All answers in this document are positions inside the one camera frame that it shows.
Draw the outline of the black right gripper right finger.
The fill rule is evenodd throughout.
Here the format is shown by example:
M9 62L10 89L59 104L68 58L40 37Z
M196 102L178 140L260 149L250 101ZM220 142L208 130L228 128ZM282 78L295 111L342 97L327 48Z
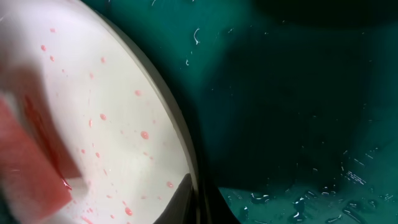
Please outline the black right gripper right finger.
M200 184L200 223L205 224L240 224L229 209L216 185L208 179Z

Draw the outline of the pink sponge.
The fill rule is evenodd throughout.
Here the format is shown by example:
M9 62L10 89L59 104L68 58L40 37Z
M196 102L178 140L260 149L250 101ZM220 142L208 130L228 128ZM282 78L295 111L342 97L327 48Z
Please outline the pink sponge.
M43 223L82 174L55 127L40 74L1 75L1 223Z

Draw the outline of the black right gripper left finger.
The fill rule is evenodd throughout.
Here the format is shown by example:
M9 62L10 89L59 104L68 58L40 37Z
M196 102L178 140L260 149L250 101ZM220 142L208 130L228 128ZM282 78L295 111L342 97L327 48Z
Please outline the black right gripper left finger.
M192 178L186 174L154 224L196 224L196 208Z

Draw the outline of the light blue plate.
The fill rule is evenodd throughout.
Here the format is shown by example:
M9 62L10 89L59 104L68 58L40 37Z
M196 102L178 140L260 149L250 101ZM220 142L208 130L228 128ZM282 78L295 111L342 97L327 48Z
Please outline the light blue plate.
M193 169L192 141L140 48L81 1L2 1L1 75L17 68L40 74L82 174L44 223L154 223Z

